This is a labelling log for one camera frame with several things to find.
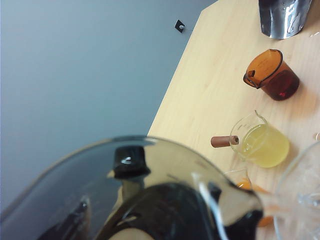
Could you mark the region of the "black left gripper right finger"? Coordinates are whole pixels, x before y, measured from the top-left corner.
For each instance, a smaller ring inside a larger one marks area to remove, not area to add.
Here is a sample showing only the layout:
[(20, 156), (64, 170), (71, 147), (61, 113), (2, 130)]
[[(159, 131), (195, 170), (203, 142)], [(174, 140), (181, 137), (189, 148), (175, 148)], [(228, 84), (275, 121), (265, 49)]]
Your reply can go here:
[(198, 190), (208, 208), (213, 232), (221, 240), (255, 240), (263, 206), (251, 190), (243, 190), (228, 182), (216, 186), (199, 183)]

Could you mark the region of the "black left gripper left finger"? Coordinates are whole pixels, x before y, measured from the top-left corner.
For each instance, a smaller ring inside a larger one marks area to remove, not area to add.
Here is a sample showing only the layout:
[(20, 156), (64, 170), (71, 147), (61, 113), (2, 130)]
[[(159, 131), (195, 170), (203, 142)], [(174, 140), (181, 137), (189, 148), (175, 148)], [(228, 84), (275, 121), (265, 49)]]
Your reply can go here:
[(79, 205), (61, 222), (46, 230), (38, 240), (87, 240), (91, 224), (89, 200)]

